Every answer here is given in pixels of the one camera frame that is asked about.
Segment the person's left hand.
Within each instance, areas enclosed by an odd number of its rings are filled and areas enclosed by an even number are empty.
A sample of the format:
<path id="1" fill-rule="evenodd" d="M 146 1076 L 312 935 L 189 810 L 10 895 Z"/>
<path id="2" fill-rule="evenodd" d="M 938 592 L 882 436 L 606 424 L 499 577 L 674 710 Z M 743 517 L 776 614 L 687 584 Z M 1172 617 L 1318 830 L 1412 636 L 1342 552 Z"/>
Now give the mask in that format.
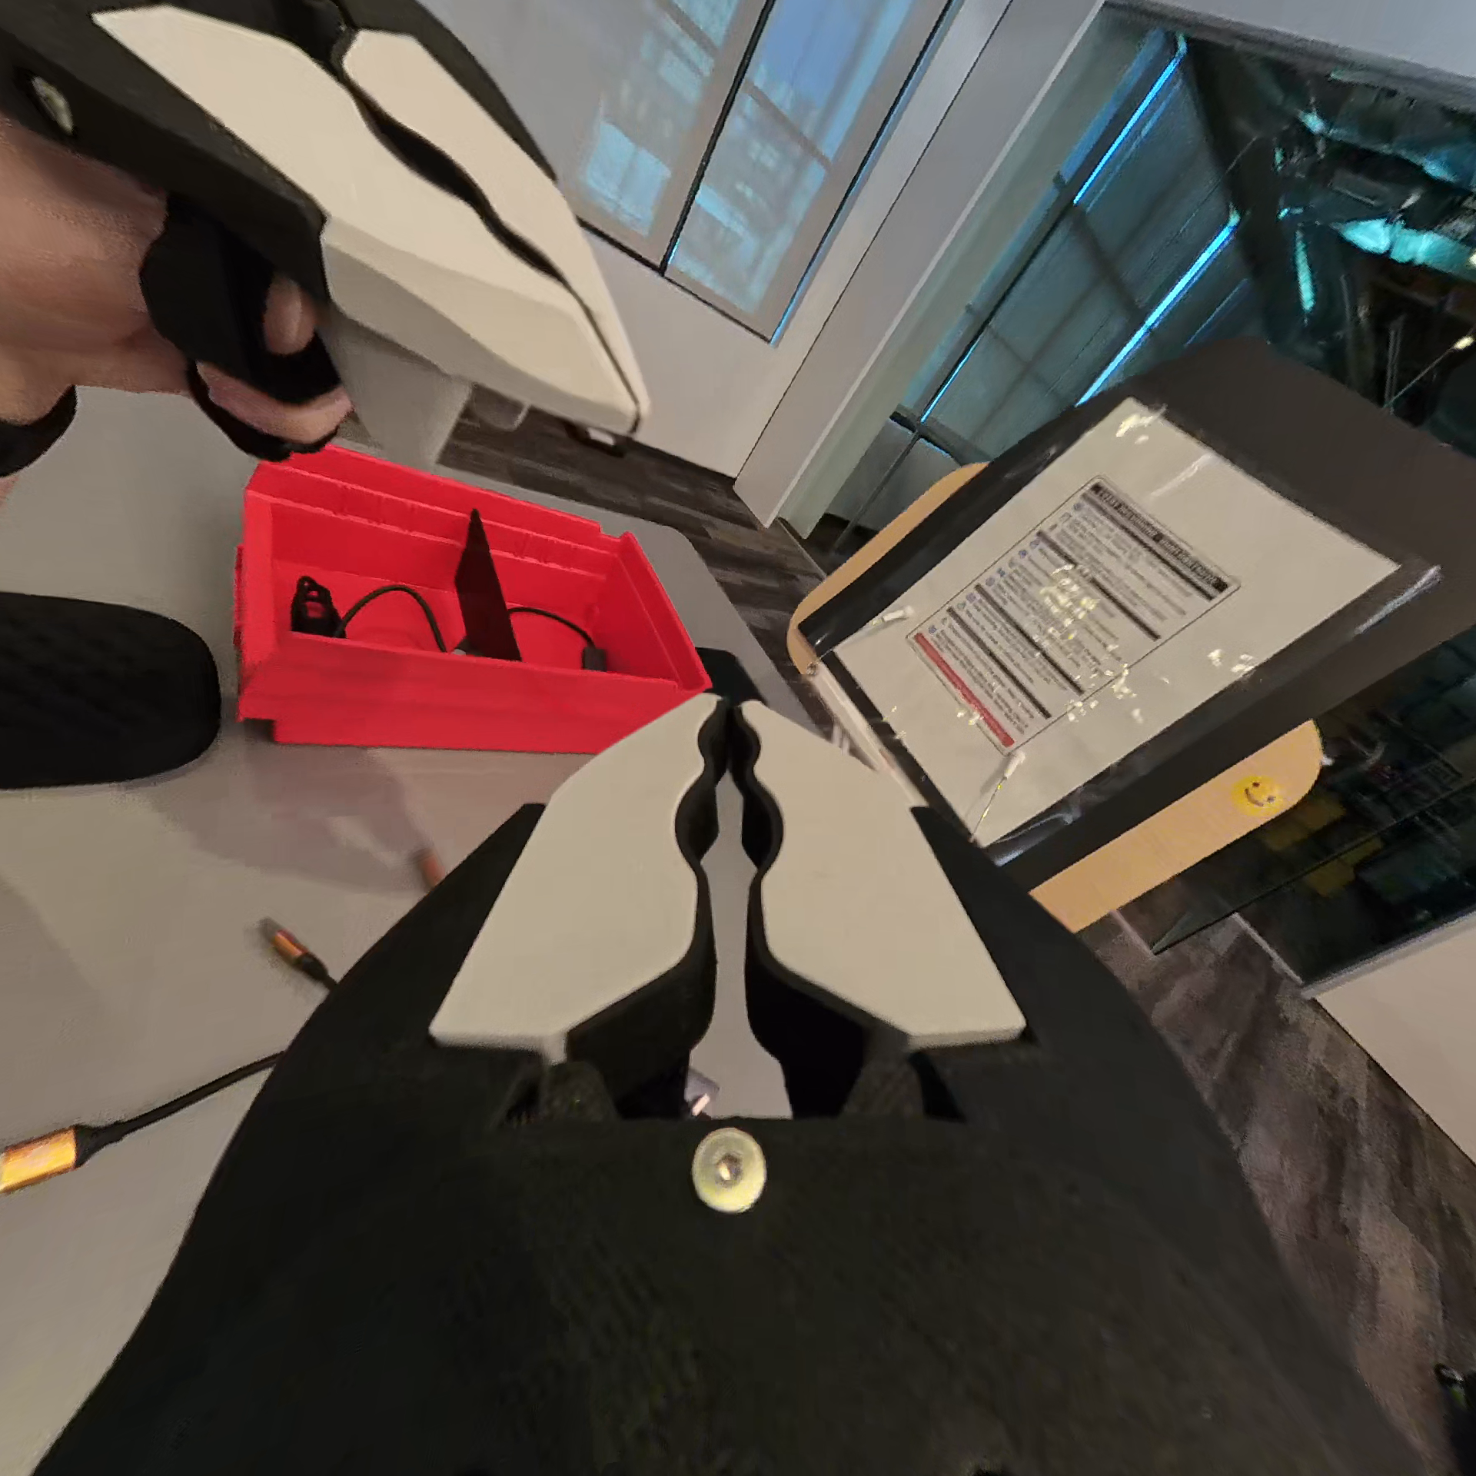
<path id="1" fill-rule="evenodd" d="M 5 487 L 61 438 L 81 389 L 191 396 L 140 290 L 163 218 L 154 190 L 3 118 Z"/>

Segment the black textured rounded pad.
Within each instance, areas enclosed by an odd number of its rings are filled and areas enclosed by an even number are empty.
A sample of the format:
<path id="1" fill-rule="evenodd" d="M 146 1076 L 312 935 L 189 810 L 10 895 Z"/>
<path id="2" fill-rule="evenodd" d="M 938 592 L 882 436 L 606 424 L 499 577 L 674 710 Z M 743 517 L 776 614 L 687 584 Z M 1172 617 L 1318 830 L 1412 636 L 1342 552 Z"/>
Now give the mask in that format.
<path id="1" fill-rule="evenodd" d="M 149 780 L 216 742 L 209 645 L 116 603 L 1 594 L 1 789 Z"/>

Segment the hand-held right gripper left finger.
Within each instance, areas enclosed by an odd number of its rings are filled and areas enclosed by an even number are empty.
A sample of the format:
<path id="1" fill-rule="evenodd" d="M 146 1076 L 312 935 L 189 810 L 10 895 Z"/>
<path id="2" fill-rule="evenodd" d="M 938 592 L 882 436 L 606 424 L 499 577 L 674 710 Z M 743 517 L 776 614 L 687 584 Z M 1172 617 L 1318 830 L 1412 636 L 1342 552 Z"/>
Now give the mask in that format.
<path id="1" fill-rule="evenodd" d="M 699 694 L 590 758 L 544 805 L 430 1025 L 441 1046 L 566 1060 L 576 1028 L 674 969 L 697 865 L 676 816 L 708 777 Z"/>

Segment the wooden board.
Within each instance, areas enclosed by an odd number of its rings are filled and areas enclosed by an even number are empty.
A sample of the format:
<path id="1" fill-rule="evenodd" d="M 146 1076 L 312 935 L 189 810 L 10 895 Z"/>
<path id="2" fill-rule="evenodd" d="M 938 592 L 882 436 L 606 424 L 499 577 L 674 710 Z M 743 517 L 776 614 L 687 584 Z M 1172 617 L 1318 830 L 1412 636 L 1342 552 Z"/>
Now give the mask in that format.
<path id="1" fill-rule="evenodd" d="M 819 656 L 801 635 L 801 622 L 834 601 L 980 471 L 984 464 L 971 464 L 942 477 L 913 506 L 804 596 L 789 619 L 785 643 L 792 666 L 812 687 L 819 684 Z M 1321 735 L 1316 723 L 1304 723 L 1043 881 L 1031 896 L 1056 921 L 1079 933 L 1300 803 L 1316 784 L 1321 766 Z M 1265 775 L 1279 782 L 1284 791 L 1281 810 L 1263 817 L 1244 816 L 1231 803 L 1230 789 L 1246 775 Z"/>

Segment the black framed instruction sign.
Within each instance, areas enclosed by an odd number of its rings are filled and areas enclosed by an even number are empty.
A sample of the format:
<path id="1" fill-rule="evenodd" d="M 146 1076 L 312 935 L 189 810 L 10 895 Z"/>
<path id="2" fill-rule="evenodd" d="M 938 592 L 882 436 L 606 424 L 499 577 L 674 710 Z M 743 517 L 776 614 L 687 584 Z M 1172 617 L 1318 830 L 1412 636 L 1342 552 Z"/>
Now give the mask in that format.
<path id="1" fill-rule="evenodd" d="M 1028 433 L 801 622 L 880 775 L 1026 889 L 1472 626 L 1472 461 L 1253 339 Z"/>

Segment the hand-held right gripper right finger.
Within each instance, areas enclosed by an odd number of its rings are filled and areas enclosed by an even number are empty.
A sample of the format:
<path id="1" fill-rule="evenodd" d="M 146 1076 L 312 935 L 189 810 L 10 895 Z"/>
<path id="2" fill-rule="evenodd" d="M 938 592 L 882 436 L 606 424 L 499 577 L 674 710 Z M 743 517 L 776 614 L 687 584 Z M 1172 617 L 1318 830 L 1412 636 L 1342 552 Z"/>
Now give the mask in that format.
<path id="1" fill-rule="evenodd" d="M 768 707 L 736 717 L 776 830 L 759 923 L 778 970 L 910 1051 L 1017 1041 L 1024 1014 L 899 786 Z"/>

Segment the dark grey usb hub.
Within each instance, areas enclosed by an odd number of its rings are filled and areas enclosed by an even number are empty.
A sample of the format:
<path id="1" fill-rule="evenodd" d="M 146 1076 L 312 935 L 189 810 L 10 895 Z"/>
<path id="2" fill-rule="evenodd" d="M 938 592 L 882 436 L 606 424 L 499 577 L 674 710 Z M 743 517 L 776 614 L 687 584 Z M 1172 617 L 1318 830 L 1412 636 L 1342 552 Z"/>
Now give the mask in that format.
<path id="1" fill-rule="evenodd" d="M 464 622 L 457 643 L 460 654 L 508 663 L 523 659 L 478 508 L 469 512 L 467 536 L 455 566 L 455 598 Z"/>

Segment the red plastic bin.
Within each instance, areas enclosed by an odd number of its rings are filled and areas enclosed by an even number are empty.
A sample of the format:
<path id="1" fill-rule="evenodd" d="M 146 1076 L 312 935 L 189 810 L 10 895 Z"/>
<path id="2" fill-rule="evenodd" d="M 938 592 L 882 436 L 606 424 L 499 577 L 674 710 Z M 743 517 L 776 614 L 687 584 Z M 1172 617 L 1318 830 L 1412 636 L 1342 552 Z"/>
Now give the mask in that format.
<path id="1" fill-rule="evenodd" d="M 520 663 L 455 654 L 472 508 Z M 290 631 L 298 577 L 341 638 Z M 710 689 L 634 534 L 346 448 L 253 471 L 233 647 L 235 714 L 283 745 L 594 754 Z"/>

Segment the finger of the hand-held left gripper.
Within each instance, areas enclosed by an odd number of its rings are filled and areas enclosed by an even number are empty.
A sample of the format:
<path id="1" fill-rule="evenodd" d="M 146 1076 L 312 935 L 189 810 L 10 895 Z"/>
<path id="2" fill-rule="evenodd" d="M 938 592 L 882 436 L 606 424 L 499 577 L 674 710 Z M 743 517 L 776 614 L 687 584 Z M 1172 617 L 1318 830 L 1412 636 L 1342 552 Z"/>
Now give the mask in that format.
<path id="1" fill-rule="evenodd" d="M 490 222 L 474 187 L 344 74 L 286 39 L 179 6 L 102 13 L 98 27 L 321 213 L 321 334 L 367 436 L 432 468 L 467 401 L 490 392 L 609 438 L 643 422 L 581 306 Z"/>
<path id="2" fill-rule="evenodd" d="M 550 269 L 585 311 L 632 401 L 646 401 L 634 350 L 585 234 L 558 183 L 529 150 L 406 30 L 360 30 L 342 65 L 390 120 L 458 169 L 495 227 Z"/>

